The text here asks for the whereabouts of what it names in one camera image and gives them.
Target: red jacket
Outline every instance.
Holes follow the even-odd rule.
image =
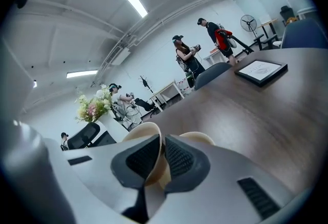
[[[219,42],[220,49],[225,50],[227,48],[227,45],[224,42],[224,37],[222,35],[220,35],[219,31],[223,31],[227,35],[232,35],[232,32],[224,30],[224,29],[218,29],[218,30],[215,31],[215,37]]]

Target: white vase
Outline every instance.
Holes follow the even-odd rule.
[[[112,118],[110,114],[102,115],[98,121],[106,127],[108,133],[117,143],[122,142],[129,133],[119,122]]]

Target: black picture frame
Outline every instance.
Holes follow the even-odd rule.
[[[240,70],[244,69],[245,67],[249,66],[250,64],[252,64],[255,61],[260,61],[260,62],[266,62],[266,63],[270,63],[270,64],[275,64],[275,65],[280,65],[280,67],[278,69],[276,69],[275,71],[273,71],[272,73],[268,74],[265,78],[263,78],[262,80],[258,80],[250,75],[241,73]],[[241,76],[243,78],[245,78],[246,80],[256,84],[259,87],[262,87],[264,85],[266,85],[268,82],[272,81],[273,79],[275,79],[276,77],[278,77],[280,74],[282,74],[284,71],[286,71],[288,69],[288,65],[287,64],[283,64],[283,63],[278,63],[278,62],[274,62],[274,61],[268,61],[268,60],[261,60],[261,59],[255,59],[253,61],[251,61],[250,63],[248,63],[245,66],[242,66],[240,68],[238,68],[237,70],[235,70],[235,74],[238,76]]]

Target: framed sign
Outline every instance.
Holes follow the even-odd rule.
[[[237,69],[235,74],[262,87],[287,70],[287,68],[287,64],[254,60],[247,66]]]

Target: brown paper cup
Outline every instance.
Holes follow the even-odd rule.
[[[190,140],[195,141],[195,142],[201,142],[201,143],[206,143],[206,144],[215,146],[214,141],[209,136],[207,136],[206,134],[201,133],[201,132],[187,132],[180,136],[187,137]],[[165,162],[166,162],[166,168],[165,168],[164,174],[158,181],[162,189],[164,189],[165,186],[167,185],[167,183],[169,183],[171,181],[170,167],[169,167],[166,159],[165,159]]]
[[[123,141],[129,141],[133,140],[139,137],[144,136],[153,136],[159,134],[160,137],[160,147],[159,147],[159,153],[157,157],[157,161],[155,163],[155,166],[150,172],[148,178],[146,179],[145,186],[152,185],[156,183],[164,174],[164,171],[166,169],[167,162],[164,157],[164,150],[162,145],[162,134],[160,132],[160,129],[157,124],[152,122],[145,122],[141,125],[137,126],[136,128],[132,129],[129,134],[123,139]]]

